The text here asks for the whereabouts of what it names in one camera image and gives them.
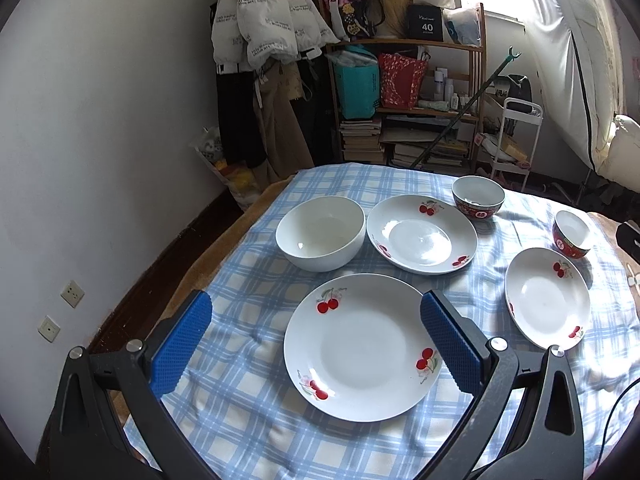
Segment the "white bowl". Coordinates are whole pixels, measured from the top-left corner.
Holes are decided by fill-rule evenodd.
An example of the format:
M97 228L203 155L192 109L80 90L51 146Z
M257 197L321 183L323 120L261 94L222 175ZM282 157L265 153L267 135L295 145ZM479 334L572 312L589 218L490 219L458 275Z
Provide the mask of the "white bowl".
M540 348L577 345L589 322L591 300L578 269L551 249L519 252L507 268L504 292L511 319Z
M365 232L364 211L357 202L343 196L321 196L284 215L276 229L276 243L300 269L327 272L353 259Z
M504 202L504 189L489 178L461 176L451 186L456 207L469 218L489 218Z

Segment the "bookshelf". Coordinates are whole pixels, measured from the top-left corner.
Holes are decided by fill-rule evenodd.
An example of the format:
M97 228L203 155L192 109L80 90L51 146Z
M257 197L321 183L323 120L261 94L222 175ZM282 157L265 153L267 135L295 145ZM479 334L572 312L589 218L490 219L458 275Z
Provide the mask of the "bookshelf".
M324 5L320 5L320 12L324 19L331 26L331 21L328 17L328 12L324 8ZM341 41L340 43L328 44L326 46L327 52L331 52L335 49L340 49L341 47L350 45L350 44L375 44L375 45L421 45L428 46L433 48L450 48L455 50L466 50L468 51L468 73L455 73L449 72L449 77L462 80L468 82L468 95L472 96L475 94L480 88L481 84L486 80L486 26L485 26L485 16L484 16L484 6L482 4L476 5L476 13L478 14L478 23L480 26L480 46L471 46L471 45L460 45L454 43L441 43L439 41L424 41L424 40L411 40L405 38L372 38L370 40L355 40L355 41ZM433 77L433 68L428 69L425 73L425 77ZM334 75L334 67L331 65L329 70L329 77L331 81L331 90L332 90L332 101L334 104L334 121L335 121L335 129L340 136L340 147L344 147L344 139L340 135L340 105L338 102L338 95L335 87L335 75ZM419 116L431 116L437 118L453 118L456 115L456 112L443 112L439 110L430 110L425 108L412 108L411 110L401 110L396 108L386 108L386 107L378 107L376 109L378 114L383 116L391 115L391 114L409 114L409 115L419 115ZM480 97L478 99L478 109L475 114L465 114L460 120L465 123L471 123L474 125L474 134L482 131L482 118L484 118L484 99ZM467 173L473 173L476 168L476 158L478 156L478 147L473 143L469 143L467 160L463 164L463 168ZM386 160L389 163L390 157L387 156ZM425 170L432 171L434 164L426 164ZM443 172L450 170L447 166L442 166L440 168Z

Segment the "wall socket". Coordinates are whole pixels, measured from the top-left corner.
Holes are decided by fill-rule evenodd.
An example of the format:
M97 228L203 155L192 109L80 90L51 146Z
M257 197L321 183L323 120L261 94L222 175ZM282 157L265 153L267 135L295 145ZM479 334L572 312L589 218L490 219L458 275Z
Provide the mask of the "wall socket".
M40 332L44 339L53 343L53 340L60 332L60 327L56 325L56 322L53 321L49 316L45 316L42 320L42 323L38 327L38 332Z
M75 308L78 306L78 303L80 303L80 300L82 300L84 290L82 290L74 280L71 280L65 287L65 290L60 293L60 296L62 296L62 299L69 305Z

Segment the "cherry pattern plate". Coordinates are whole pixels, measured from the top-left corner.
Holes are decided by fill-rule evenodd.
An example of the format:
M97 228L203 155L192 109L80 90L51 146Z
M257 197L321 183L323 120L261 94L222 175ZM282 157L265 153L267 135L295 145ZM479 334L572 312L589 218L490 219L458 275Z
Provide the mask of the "cherry pattern plate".
M369 213L367 234L387 260L416 274L461 269L478 246L471 222L452 205L428 196L401 195L380 202Z
M422 294L380 274L350 274L313 290L291 316L284 361L313 406L353 422L415 406L442 358L420 320Z
M589 322L589 291L578 269L562 254L525 249L509 264L504 282L511 319L535 345L567 350L577 345Z

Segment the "green hook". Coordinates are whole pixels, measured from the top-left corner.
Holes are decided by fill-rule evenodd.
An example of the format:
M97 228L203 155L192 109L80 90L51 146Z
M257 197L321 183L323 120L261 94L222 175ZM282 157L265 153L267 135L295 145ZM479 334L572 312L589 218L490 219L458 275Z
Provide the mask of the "green hook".
M510 46L509 47L509 61L513 61L514 59L518 59L520 57L521 52L518 52L517 54L513 53L513 47Z

